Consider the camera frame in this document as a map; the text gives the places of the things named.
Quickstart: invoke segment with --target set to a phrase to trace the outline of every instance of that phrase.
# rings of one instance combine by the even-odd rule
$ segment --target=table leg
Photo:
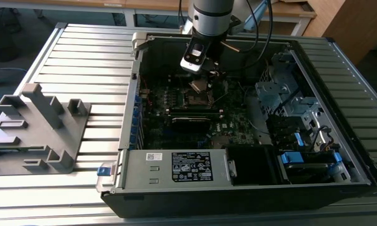
[[[296,24],[291,35],[292,36],[303,36],[303,33],[307,30],[309,22],[311,22],[311,18],[309,17],[303,17],[300,19],[300,22]]]
[[[123,10],[125,16],[125,25],[128,27],[136,27],[136,12],[133,8],[125,8]]]

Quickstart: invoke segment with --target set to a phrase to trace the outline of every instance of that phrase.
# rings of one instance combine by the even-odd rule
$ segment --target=gray 3d-printed holder
[[[23,95],[0,101],[0,175],[72,172],[91,104],[80,99],[60,103],[27,83]]]

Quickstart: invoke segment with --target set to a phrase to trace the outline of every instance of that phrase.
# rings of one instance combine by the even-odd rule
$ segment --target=motherboard
[[[143,77],[144,149],[220,149],[228,144],[253,144],[244,97],[252,87],[235,79],[197,92],[184,75]]]

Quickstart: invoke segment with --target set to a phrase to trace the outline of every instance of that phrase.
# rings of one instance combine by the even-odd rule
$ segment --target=white sticker
[[[108,4],[108,3],[105,3],[104,5],[105,6],[113,6],[113,7],[121,7],[121,4]]]
[[[163,153],[147,153],[147,161],[161,161]]]

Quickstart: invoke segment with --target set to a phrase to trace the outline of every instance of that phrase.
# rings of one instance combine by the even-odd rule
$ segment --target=power supply label
[[[175,182],[213,181],[209,152],[172,153]]]

